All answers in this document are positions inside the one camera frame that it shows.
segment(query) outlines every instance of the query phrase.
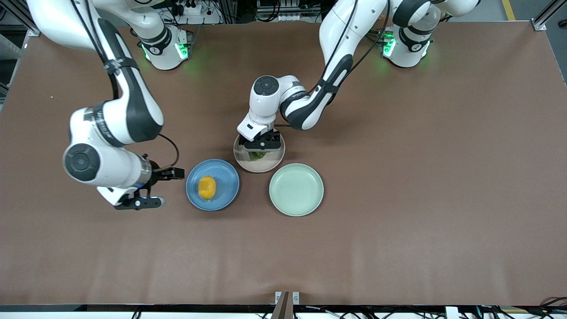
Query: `plate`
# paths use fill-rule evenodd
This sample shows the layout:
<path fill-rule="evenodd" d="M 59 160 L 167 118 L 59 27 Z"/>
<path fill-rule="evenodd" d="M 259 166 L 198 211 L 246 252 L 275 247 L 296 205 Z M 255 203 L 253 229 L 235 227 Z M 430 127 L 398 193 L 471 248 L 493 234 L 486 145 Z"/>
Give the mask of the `plate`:
<path fill-rule="evenodd" d="M 236 137 L 236 141 L 234 141 L 234 158 L 236 159 L 238 165 L 242 166 L 243 169 L 252 172 L 252 173 L 264 173 L 269 170 L 276 168 L 284 158 L 285 154 L 285 142 L 284 137 L 280 134 L 280 141 L 282 143 L 282 147 L 279 150 L 273 152 L 267 152 L 267 154 L 257 160 L 250 159 L 250 154 L 244 146 L 238 145 L 238 141 L 240 136 Z"/>
<path fill-rule="evenodd" d="M 217 191 L 213 198 L 204 200 L 199 195 L 199 180 L 205 176 L 214 178 Z M 222 159 L 207 159 L 195 166 L 187 176 L 187 197 L 198 209 L 203 211 L 218 211 L 227 207 L 236 198 L 240 189 L 240 178 L 236 169 Z"/>
<path fill-rule="evenodd" d="M 289 216 L 305 216 L 323 200 L 323 180 L 313 168 L 299 163 L 280 168 L 270 181 L 270 199 Z"/>

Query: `light green plate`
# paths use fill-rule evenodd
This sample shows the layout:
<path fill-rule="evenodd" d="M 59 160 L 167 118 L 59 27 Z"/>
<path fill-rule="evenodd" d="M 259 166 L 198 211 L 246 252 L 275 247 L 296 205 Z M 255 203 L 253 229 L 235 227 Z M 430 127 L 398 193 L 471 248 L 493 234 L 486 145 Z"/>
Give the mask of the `light green plate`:
<path fill-rule="evenodd" d="M 270 181 L 270 199 L 289 216 L 313 212 L 323 200 L 323 180 L 313 168 L 299 163 L 280 168 Z"/>

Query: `brown table surface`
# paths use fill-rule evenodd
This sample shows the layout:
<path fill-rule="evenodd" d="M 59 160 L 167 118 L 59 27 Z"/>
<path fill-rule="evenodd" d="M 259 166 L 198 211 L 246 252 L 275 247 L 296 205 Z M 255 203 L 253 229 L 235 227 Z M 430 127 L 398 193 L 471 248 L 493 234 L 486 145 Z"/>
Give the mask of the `brown table surface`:
<path fill-rule="evenodd" d="M 92 52 L 31 39 L 0 116 L 0 303 L 539 304 L 567 295 L 567 90 L 527 22 L 447 23 L 398 69 L 373 52 L 312 130 L 284 129 L 282 164 L 315 168 L 322 205 L 287 217 L 273 172 L 232 155 L 254 80 L 323 68 L 318 26 L 204 26 L 193 58 L 154 69 L 124 30 L 189 170 L 236 166 L 241 191 L 201 212 L 185 182 L 167 206 L 115 211 L 61 164 L 69 116 L 111 97 Z M 369 43 L 363 41 L 360 56 Z M 132 145 L 162 165 L 162 139 Z"/>

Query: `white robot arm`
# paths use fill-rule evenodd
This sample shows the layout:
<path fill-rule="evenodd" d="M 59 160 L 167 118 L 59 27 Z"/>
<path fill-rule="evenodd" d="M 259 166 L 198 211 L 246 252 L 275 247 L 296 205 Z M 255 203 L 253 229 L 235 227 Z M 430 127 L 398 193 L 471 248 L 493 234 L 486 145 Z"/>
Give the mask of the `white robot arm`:
<path fill-rule="evenodd" d="M 71 141 L 63 156 L 67 174 L 97 186 L 117 209 L 162 206 L 162 198 L 141 197 L 139 190 L 150 192 L 157 181 L 182 179 L 184 172 L 173 167 L 160 169 L 146 156 L 124 149 L 134 142 L 155 139 L 163 126 L 163 114 L 116 28 L 100 18 L 90 0 L 28 0 L 28 6 L 38 28 L 51 40 L 97 51 L 122 91 L 117 99 L 72 114 Z"/>
<path fill-rule="evenodd" d="M 310 95 L 311 92 L 307 92 L 292 75 L 281 78 L 265 75 L 258 78 L 250 92 L 248 114 L 238 125 L 238 132 L 242 136 L 240 144 L 247 149 L 264 150 L 261 144 L 264 144 L 265 135 L 273 134 L 278 110 L 295 129 L 307 130 L 315 126 L 352 71 L 353 54 L 358 43 L 374 25 L 386 4 L 390 8 L 388 15 L 398 24 L 394 27 L 407 31 L 403 34 L 407 35 L 403 38 L 407 49 L 398 49 L 396 54 L 390 51 L 384 55 L 392 61 L 402 60 L 404 65 L 415 65 L 425 55 L 429 37 L 439 22 L 441 12 L 438 7 L 453 16 L 459 16 L 479 3 L 479 0 L 437 0 L 438 7 L 435 7 L 430 0 L 387 1 L 338 0 L 319 29 L 325 71 L 315 91 Z M 385 45 L 385 52 L 386 49 L 393 50 L 392 44 Z"/>
<path fill-rule="evenodd" d="M 480 3 L 480 0 L 392 1 L 396 2 L 393 6 L 394 25 L 385 32 L 387 43 L 383 47 L 383 55 L 401 68 L 411 68 L 425 57 L 431 35 L 439 24 L 441 11 L 451 16 L 463 16 Z M 406 16 L 412 16 L 412 19 L 406 21 L 400 18 Z"/>
<path fill-rule="evenodd" d="M 315 126 L 349 74 L 358 43 L 378 20 L 386 2 L 338 0 L 319 29 L 325 71 L 313 94 L 309 95 L 293 75 L 258 78 L 250 92 L 248 114 L 238 125 L 240 135 L 254 142 L 270 132 L 278 110 L 295 129 L 307 130 Z"/>
<path fill-rule="evenodd" d="M 155 6 L 164 0 L 92 0 L 97 9 L 110 12 L 132 27 L 146 57 L 160 70 L 171 70 L 188 58 L 188 34 L 166 26 Z"/>

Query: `lemon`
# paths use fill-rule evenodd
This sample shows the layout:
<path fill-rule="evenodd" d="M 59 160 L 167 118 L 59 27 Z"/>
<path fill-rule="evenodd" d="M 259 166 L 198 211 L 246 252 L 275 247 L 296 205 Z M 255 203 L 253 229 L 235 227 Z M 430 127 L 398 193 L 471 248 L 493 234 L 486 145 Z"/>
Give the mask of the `lemon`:
<path fill-rule="evenodd" d="M 207 175 L 199 180 L 199 196 L 204 200 L 213 198 L 215 192 L 217 192 L 217 183 L 214 178 Z"/>

